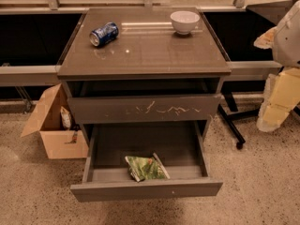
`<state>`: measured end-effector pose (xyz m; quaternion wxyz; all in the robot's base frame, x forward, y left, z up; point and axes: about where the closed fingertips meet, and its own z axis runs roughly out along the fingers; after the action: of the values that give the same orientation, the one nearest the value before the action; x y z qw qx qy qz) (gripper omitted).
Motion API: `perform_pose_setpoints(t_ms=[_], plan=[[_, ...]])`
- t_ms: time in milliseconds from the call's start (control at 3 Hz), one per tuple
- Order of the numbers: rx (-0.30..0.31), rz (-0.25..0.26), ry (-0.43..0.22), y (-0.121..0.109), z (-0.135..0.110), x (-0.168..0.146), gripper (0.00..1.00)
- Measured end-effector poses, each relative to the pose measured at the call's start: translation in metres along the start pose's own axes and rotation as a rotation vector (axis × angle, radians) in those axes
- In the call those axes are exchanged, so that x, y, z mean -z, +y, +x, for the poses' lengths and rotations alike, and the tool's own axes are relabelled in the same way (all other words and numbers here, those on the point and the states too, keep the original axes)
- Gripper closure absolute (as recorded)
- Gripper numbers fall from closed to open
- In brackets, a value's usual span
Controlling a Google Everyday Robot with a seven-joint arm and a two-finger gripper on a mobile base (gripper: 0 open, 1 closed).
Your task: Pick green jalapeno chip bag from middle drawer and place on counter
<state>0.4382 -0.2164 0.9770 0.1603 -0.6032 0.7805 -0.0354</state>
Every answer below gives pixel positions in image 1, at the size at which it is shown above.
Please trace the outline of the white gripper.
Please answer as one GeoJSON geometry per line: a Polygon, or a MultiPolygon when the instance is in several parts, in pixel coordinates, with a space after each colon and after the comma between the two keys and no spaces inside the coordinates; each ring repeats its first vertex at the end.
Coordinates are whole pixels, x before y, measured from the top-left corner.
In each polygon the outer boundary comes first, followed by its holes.
{"type": "Polygon", "coordinates": [[[278,129],[300,102],[300,1],[272,27],[257,37],[254,46],[272,49],[273,59],[285,68],[270,74],[265,82],[257,128],[263,132],[278,129]]]}

